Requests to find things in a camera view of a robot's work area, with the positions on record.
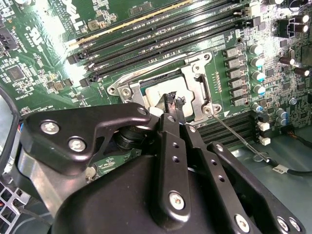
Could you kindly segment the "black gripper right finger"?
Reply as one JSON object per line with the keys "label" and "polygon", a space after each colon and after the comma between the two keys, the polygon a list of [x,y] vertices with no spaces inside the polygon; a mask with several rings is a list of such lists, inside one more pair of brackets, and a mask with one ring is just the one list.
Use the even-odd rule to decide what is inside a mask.
{"label": "black gripper right finger", "polygon": [[214,234],[304,234],[304,225],[221,143],[181,127]]}

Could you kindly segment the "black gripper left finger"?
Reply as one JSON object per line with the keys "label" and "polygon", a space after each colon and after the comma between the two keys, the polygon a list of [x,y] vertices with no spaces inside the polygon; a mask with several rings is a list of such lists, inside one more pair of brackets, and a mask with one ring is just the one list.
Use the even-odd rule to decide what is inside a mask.
{"label": "black gripper left finger", "polygon": [[180,136],[185,99],[174,92],[157,104],[157,117],[137,103],[40,112],[24,122],[19,168],[55,217],[65,200],[92,183],[90,164],[116,148],[136,148],[157,159],[150,211],[158,224],[190,218],[185,141]]}

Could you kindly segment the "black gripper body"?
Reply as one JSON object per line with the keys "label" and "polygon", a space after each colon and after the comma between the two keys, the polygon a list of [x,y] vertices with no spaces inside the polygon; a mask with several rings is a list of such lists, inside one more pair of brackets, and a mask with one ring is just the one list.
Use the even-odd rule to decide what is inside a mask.
{"label": "black gripper body", "polygon": [[[52,225],[54,234],[164,234],[150,212],[154,201],[154,156],[140,156],[70,195]],[[207,179],[188,173],[191,217],[178,234],[232,234],[234,216],[211,194]]]}

